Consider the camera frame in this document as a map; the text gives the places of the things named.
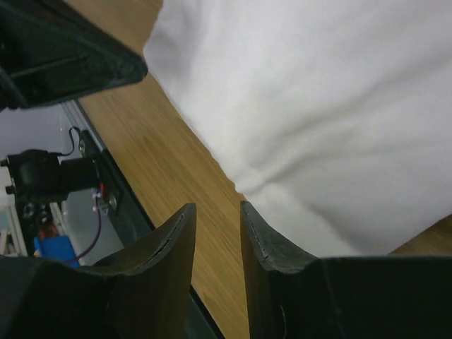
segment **blue container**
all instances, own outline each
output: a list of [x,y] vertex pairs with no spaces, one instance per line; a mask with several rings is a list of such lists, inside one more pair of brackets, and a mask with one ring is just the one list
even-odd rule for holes
[[[35,244],[35,249],[39,252],[42,258],[50,258],[58,261],[70,261],[76,257],[71,241],[66,235],[42,240],[35,237],[33,242]],[[68,265],[72,267],[80,266],[78,261],[68,263]]]

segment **towel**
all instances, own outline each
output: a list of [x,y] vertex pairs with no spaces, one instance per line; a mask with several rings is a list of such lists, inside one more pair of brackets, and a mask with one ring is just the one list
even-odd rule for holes
[[164,0],[144,48],[269,225],[387,254],[452,212],[452,1]]

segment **cable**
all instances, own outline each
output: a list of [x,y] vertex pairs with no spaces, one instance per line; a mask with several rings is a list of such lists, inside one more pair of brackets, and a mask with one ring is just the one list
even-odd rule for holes
[[91,243],[91,245],[85,251],[83,251],[82,253],[80,253],[79,255],[77,255],[75,258],[73,258],[71,260],[64,261],[64,263],[66,263],[66,264],[68,264],[68,263],[75,263],[76,261],[79,261],[81,258],[86,256],[88,253],[91,252],[91,250],[94,248],[94,246],[97,244],[97,241],[99,240],[100,230],[102,229],[102,218],[101,218],[101,215],[100,215],[99,198],[97,197],[97,195],[94,198],[94,204],[95,204],[96,212],[97,212],[97,233],[96,233],[96,236],[94,237],[94,240]]
[[69,129],[69,138],[71,139],[71,143],[72,143],[72,151],[69,152],[69,153],[57,153],[57,155],[59,157],[68,157],[76,150],[76,142],[73,139],[72,131],[77,132],[78,139],[80,140],[80,135],[81,135],[80,129],[78,127],[75,127],[75,126],[71,127]]

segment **wooden surface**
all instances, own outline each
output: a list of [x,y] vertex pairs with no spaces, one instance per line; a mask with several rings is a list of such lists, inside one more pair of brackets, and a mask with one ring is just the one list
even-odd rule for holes
[[[94,24],[142,53],[162,0],[70,0]],[[187,202],[198,206],[193,285],[226,338],[248,338],[233,184],[180,119],[152,76],[81,100],[151,220],[160,225]],[[397,250],[451,254],[451,221]]]

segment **white fabric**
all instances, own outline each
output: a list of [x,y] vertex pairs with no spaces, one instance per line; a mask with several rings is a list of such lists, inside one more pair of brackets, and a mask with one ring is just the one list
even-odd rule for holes
[[164,0],[150,72],[266,221],[385,254],[452,212],[452,1]]

